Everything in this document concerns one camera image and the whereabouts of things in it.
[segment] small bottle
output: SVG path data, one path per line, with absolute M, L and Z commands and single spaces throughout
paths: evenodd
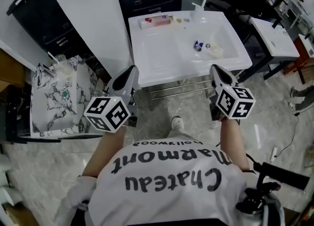
M 171 24 L 172 21 L 173 21 L 173 16 L 168 16 L 168 15 L 147 17 L 147 18 L 138 20 L 141 26 L 141 29 L 153 28 L 157 26 Z

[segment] white sink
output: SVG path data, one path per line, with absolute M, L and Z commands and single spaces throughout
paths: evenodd
M 129 18 L 134 63 L 139 69 L 139 85 L 147 87 L 209 74 L 212 64 L 225 69 L 246 69 L 252 65 L 241 40 L 222 12 L 204 11 L 199 22 L 192 11 L 163 12 Z M 169 15 L 165 26 L 142 30 L 138 20 Z M 194 42 L 209 44 L 195 51 Z
M 34 77 L 31 95 L 31 136 L 63 138 L 73 134 L 97 133 L 83 116 L 91 97 L 104 89 L 104 83 L 79 56 L 69 59 L 73 73 L 58 79 L 41 73 L 40 84 Z

